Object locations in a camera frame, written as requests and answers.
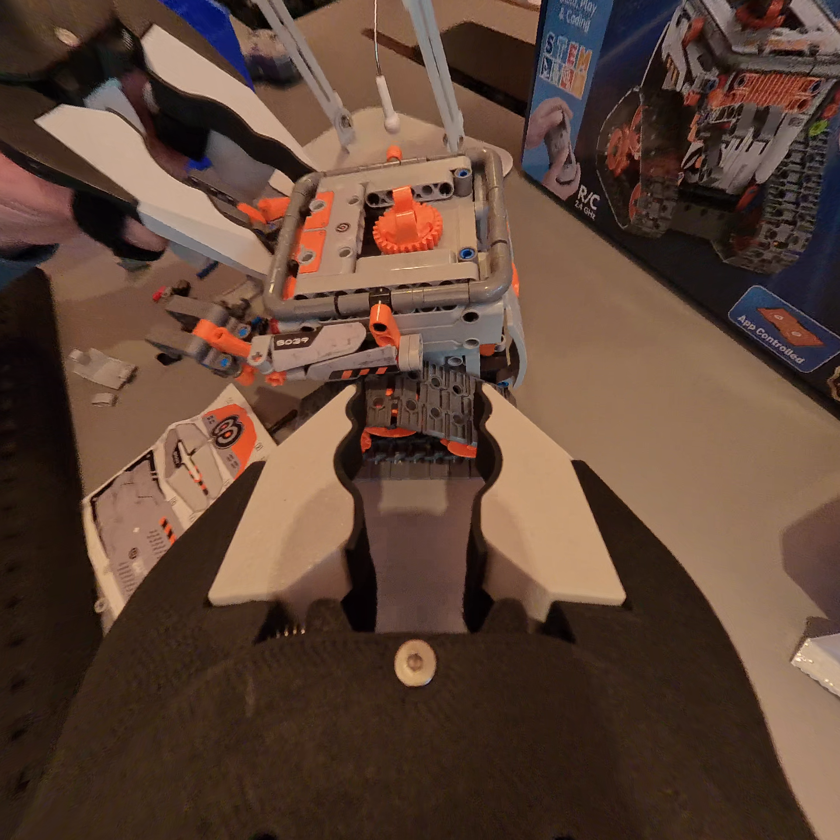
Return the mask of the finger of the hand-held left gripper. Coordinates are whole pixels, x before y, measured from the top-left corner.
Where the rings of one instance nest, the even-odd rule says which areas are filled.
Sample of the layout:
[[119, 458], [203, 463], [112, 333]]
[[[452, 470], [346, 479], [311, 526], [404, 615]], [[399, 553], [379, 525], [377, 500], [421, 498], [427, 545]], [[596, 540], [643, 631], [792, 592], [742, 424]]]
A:
[[230, 220], [202, 191], [164, 171], [129, 121], [114, 112], [61, 104], [36, 122], [130, 194], [141, 222], [153, 233], [246, 275], [267, 277], [272, 257], [251, 228]]
[[207, 130], [204, 155], [220, 181], [297, 181], [318, 169], [312, 159], [238, 77], [158, 25], [141, 39], [159, 109], [184, 125]]

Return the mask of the light grey brick assembly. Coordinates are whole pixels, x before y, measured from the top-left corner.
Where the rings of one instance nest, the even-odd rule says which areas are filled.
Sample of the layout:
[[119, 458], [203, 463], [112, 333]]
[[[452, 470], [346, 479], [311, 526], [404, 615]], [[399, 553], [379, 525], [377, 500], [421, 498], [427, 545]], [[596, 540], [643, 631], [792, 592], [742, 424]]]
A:
[[139, 367], [89, 348], [72, 350], [67, 356], [71, 371], [96, 385], [118, 391], [131, 382]]

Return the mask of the blue toy box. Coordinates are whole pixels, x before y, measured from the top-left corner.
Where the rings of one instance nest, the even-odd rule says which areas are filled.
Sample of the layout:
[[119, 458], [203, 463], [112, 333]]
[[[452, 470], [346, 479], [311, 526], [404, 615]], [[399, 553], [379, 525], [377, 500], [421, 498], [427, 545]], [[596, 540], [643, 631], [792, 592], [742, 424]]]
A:
[[838, 2], [544, 2], [521, 167], [839, 407]]

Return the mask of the white book stand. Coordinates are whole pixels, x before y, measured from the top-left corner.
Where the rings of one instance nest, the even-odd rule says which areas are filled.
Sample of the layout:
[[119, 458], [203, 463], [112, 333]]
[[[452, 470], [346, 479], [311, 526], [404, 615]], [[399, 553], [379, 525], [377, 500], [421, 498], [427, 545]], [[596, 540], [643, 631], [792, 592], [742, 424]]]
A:
[[389, 143], [414, 157], [477, 154], [481, 148], [487, 148], [500, 157], [502, 175], [506, 176], [511, 171], [513, 163], [509, 152], [491, 143], [472, 139], [465, 133], [463, 113], [457, 103], [455, 85], [431, 2], [404, 1], [402, 5], [411, 18], [424, 71], [443, 124], [441, 128], [399, 114], [394, 109], [378, 57], [374, 59], [375, 85], [381, 106], [351, 113], [329, 83], [284, 2], [224, 2], [224, 5], [230, 7], [243, 26], [249, 26], [245, 21], [244, 8], [259, 10], [258, 17], [268, 24], [270, 40], [282, 46], [283, 56], [295, 67], [330, 123], [332, 140], [326, 140], [327, 135], [323, 134], [315, 145], [304, 147], [274, 114], [269, 115], [272, 125], [269, 137], [287, 147], [295, 160], [314, 170], [352, 163], [369, 164], [384, 156], [385, 143]]

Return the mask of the grey orange sticker sheet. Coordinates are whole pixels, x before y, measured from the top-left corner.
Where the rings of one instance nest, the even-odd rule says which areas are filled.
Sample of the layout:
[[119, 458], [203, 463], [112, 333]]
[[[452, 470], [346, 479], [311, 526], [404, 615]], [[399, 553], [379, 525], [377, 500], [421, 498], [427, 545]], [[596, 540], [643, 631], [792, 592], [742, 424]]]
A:
[[276, 444], [236, 385], [155, 443], [81, 505], [98, 588], [95, 611], [109, 629], [143, 579], [195, 520]]

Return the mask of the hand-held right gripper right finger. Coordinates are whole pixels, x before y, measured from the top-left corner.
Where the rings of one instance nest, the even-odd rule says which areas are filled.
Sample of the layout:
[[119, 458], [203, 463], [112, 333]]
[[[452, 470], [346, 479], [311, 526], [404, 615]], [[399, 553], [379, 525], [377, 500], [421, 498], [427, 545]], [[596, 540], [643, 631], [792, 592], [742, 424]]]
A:
[[495, 602], [513, 600], [545, 623], [556, 602], [621, 606], [620, 581], [573, 458], [488, 384], [475, 399], [476, 466], [465, 625], [478, 631]]

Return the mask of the small grey device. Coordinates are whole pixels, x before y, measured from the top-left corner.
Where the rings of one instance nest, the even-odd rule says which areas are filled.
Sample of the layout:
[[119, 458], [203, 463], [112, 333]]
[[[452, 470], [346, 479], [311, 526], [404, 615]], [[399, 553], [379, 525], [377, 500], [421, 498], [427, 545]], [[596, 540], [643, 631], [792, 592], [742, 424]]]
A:
[[285, 46], [271, 29], [250, 29], [238, 36], [245, 67], [253, 82], [290, 87], [302, 81]]

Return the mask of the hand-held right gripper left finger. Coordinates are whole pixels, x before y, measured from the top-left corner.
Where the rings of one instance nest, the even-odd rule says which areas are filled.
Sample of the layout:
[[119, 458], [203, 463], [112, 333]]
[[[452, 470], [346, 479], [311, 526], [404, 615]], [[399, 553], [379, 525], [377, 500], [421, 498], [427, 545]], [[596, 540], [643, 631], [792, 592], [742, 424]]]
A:
[[362, 385], [348, 385], [278, 445], [209, 589], [211, 604], [278, 603], [303, 624], [312, 603], [330, 599], [354, 630], [375, 630], [375, 566], [353, 482], [363, 425]]

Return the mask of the person's left hand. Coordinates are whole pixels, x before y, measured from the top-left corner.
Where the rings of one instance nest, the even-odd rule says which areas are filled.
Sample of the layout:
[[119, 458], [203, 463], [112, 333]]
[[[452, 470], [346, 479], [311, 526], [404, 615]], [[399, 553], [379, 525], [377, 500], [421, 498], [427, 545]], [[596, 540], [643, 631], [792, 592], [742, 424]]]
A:
[[2, 154], [2, 257], [63, 245], [82, 233], [110, 234], [118, 221], [108, 204], [44, 181]]

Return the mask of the grey orange brick toy vehicle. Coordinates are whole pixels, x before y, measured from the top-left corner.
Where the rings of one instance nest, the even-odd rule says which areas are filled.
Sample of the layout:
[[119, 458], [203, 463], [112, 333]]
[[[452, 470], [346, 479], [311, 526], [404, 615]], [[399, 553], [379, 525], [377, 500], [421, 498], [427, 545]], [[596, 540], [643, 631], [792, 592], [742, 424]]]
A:
[[315, 382], [300, 417], [361, 382], [366, 458], [476, 457], [478, 384], [509, 396], [527, 366], [495, 152], [404, 160], [392, 147], [385, 162], [305, 175], [288, 197], [209, 194], [268, 249], [269, 274], [215, 301], [168, 300], [176, 326], [146, 338], [159, 362], [242, 385]]

